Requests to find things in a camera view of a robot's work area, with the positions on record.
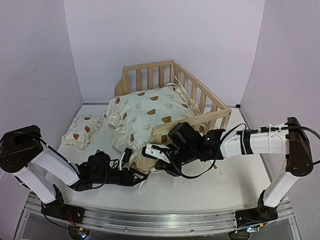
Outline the bear print cushion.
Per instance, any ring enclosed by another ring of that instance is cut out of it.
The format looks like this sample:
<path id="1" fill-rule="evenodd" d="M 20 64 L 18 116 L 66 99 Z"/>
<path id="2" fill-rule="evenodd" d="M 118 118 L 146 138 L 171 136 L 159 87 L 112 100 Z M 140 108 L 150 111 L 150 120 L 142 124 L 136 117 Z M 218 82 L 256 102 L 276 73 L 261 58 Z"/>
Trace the bear print cushion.
<path id="1" fill-rule="evenodd" d="M 200 114 L 197 101 L 178 82 L 113 98 L 105 119 L 115 128 L 113 146 L 120 152 L 132 149 L 126 166 L 149 175 L 156 170 L 156 160 L 144 157 L 142 148 L 151 142 L 153 128 Z"/>

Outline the wooden pet bed frame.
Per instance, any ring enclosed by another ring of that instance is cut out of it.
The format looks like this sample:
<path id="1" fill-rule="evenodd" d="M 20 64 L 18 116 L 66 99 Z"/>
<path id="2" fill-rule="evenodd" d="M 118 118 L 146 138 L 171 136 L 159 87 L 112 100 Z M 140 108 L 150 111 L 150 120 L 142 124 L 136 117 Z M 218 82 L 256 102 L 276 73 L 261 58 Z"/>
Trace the wooden pet bed frame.
<path id="1" fill-rule="evenodd" d="M 168 133 L 183 122 L 203 136 L 225 128 L 230 116 L 231 109 L 174 60 L 125 66 L 106 112 L 115 128 L 113 146 L 121 152 L 132 149 L 125 167 L 145 174 L 157 164 L 143 156 L 147 144 L 172 144 Z"/>

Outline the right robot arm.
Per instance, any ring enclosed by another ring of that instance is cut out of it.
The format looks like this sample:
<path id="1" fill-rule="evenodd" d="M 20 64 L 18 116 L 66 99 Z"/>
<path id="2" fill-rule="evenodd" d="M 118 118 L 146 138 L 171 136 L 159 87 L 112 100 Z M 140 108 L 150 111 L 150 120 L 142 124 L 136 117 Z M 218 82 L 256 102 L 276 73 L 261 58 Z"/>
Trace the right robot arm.
<path id="1" fill-rule="evenodd" d="M 318 164 L 313 161 L 307 132 L 316 138 L 320 136 L 315 130 L 300 125 L 295 117 L 289 117 L 285 123 L 275 126 L 239 129 L 237 125 L 230 130 L 209 130 L 204 135 L 183 122 L 168 133 L 172 146 L 149 143 L 145 151 L 170 165 L 175 175 L 186 179 L 190 176 L 183 174 L 182 166 L 195 160 L 215 162 L 240 155 L 283 155 L 285 162 L 278 176 L 262 193 L 262 203 L 252 209 L 252 218 L 262 222 L 294 183 L 310 174 Z"/>

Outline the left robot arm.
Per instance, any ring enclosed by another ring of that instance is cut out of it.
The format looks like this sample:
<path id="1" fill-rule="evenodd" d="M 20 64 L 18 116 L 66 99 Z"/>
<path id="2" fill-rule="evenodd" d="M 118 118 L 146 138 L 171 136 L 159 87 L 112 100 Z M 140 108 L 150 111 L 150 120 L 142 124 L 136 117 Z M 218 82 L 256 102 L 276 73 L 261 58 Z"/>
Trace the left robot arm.
<path id="1" fill-rule="evenodd" d="M 58 200 L 60 190 L 48 182 L 39 168 L 60 179 L 76 192 L 99 189 L 104 185 L 133 187 L 147 180 L 148 175 L 132 167 L 124 167 L 131 156 L 126 149 L 120 159 L 111 159 L 97 150 L 88 160 L 76 164 L 46 143 L 41 130 L 30 125 L 5 133 L 0 139 L 0 167 L 34 192 L 57 219 L 67 214 L 67 207 Z"/>

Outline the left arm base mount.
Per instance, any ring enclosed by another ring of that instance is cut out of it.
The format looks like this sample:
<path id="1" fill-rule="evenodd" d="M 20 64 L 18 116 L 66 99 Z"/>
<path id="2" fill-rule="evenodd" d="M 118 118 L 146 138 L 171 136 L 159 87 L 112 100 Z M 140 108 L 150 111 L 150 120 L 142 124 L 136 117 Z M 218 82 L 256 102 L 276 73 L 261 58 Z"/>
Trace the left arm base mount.
<path id="1" fill-rule="evenodd" d="M 59 188 L 54 184 L 55 199 L 47 204 L 42 204 L 41 213 L 47 217 L 81 224 L 84 219 L 85 209 L 80 206 L 67 204 Z"/>

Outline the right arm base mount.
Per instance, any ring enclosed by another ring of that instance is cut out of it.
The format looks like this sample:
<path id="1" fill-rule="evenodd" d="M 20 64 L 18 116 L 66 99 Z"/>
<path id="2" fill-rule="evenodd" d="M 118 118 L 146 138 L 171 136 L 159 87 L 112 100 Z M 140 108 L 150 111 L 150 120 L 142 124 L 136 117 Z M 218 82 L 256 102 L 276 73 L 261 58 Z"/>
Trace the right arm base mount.
<path id="1" fill-rule="evenodd" d="M 257 206 L 244 210 L 237 210 L 235 212 L 235 222 L 237 229 L 244 229 L 247 227 L 255 227 L 260 224 L 266 224 L 270 221 L 278 219 L 278 212 L 276 207 L 266 206 L 263 199 L 259 199 Z"/>

